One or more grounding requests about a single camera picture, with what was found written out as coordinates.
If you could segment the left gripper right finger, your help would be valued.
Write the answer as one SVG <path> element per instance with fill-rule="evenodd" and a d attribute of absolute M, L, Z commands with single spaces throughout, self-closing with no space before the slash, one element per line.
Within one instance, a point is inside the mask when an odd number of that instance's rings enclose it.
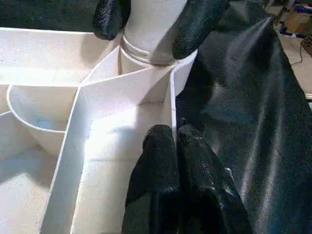
<path fill-rule="evenodd" d="M 248 213 L 231 171 L 191 124 L 177 131 L 182 234 L 251 234 Z"/>

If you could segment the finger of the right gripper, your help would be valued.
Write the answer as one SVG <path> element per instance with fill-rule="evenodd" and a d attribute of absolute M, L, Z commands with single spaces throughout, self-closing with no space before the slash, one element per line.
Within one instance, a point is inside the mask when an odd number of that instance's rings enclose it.
<path fill-rule="evenodd" d="M 228 0 L 189 0 L 182 11 L 178 32 L 172 46 L 175 59 L 184 59 L 203 43 L 215 29 Z"/>
<path fill-rule="evenodd" d="M 131 12 L 130 0 L 100 0 L 93 17 L 95 35 L 114 40 L 124 29 Z"/>

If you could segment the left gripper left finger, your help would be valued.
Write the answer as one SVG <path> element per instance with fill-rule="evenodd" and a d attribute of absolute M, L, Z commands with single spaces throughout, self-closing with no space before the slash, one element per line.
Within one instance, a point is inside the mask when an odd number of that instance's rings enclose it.
<path fill-rule="evenodd" d="M 130 176 L 121 232 L 175 234 L 180 211 L 180 180 L 172 129 L 151 127 Z"/>

